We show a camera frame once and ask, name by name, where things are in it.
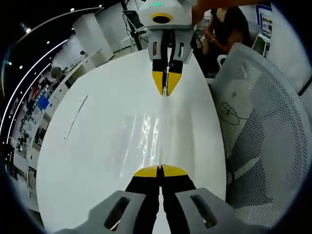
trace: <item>desk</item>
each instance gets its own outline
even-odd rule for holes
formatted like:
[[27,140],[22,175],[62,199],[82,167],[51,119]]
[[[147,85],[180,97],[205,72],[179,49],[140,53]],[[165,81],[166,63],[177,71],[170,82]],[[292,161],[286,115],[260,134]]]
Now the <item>desk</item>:
[[[49,232],[74,228],[91,208],[124,190],[140,168],[159,162],[162,96],[147,50],[106,63],[79,78],[57,108],[43,140],[37,196]],[[194,58],[170,97],[170,153],[198,188],[225,199],[226,170],[215,105]],[[160,212],[154,230],[169,233]]]

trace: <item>gray mesh chair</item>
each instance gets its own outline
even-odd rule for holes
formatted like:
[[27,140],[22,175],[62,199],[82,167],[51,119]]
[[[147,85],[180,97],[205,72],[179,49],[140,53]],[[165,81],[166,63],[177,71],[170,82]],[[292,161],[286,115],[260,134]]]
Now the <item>gray mesh chair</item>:
[[211,85],[227,162],[227,202],[249,224],[272,227],[312,157],[304,105],[268,60],[236,43]]

